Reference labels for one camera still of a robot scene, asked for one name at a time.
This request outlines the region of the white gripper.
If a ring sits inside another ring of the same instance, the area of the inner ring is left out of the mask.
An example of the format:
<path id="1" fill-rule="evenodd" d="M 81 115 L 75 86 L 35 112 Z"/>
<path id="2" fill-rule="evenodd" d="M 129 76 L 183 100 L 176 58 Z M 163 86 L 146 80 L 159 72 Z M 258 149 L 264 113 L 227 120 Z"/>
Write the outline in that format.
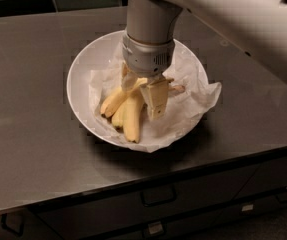
<path id="1" fill-rule="evenodd" d="M 154 77 L 166 71 L 171 63 L 175 42 L 165 44 L 144 44 L 132 39 L 127 32 L 122 36 L 122 55 L 125 62 L 121 69 L 121 87 L 129 91 L 138 77 Z M 147 105 L 150 120 L 156 120 L 165 113 L 168 101 L 169 83 L 165 78 L 150 81 L 140 86 Z"/>

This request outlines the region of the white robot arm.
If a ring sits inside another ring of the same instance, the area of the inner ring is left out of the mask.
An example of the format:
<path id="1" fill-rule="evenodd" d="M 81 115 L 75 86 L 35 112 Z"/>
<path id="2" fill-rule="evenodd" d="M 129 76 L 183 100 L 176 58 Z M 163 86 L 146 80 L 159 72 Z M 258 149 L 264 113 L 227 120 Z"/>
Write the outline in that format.
<path id="1" fill-rule="evenodd" d="M 132 72 L 149 79 L 142 94 L 150 119 L 165 113 L 162 73 L 171 65 L 182 10 L 287 84 L 287 0 L 128 0 L 123 56 Z"/>

